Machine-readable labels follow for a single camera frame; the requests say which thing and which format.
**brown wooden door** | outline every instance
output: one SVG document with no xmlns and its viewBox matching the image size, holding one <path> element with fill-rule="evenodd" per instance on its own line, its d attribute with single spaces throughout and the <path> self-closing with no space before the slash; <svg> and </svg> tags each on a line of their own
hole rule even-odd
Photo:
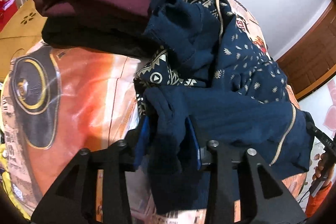
<svg viewBox="0 0 336 224">
<path fill-rule="evenodd" d="M 297 99 L 319 88 L 336 71 L 335 18 L 333 0 L 313 27 L 277 60 Z"/>
</svg>

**clothing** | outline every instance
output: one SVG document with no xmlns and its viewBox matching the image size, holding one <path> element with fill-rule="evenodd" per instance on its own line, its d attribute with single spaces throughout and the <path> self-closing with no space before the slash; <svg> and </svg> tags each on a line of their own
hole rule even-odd
<svg viewBox="0 0 336 224">
<path fill-rule="evenodd" d="M 38 12 L 48 17 L 42 31 L 46 43 L 134 57 L 151 57 L 157 48 L 153 41 L 140 38 L 150 1 L 34 0 Z"/>
<path fill-rule="evenodd" d="M 305 211 L 307 217 L 311 217 L 316 212 L 316 210 L 319 208 L 323 200 L 328 195 L 331 187 L 332 183 L 330 182 L 327 187 L 325 187 L 322 190 L 319 190 L 314 198 L 311 195 L 309 195 Z"/>
<path fill-rule="evenodd" d="M 208 139 L 255 148 L 279 179 L 309 169 L 313 138 L 289 101 L 287 78 L 248 38 L 227 0 L 152 0 L 144 36 L 160 45 L 134 85 L 155 134 L 148 173 L 157 212 L 206 208 L 209 174 L 197 171 L 186 125 Z"/>
</svg>

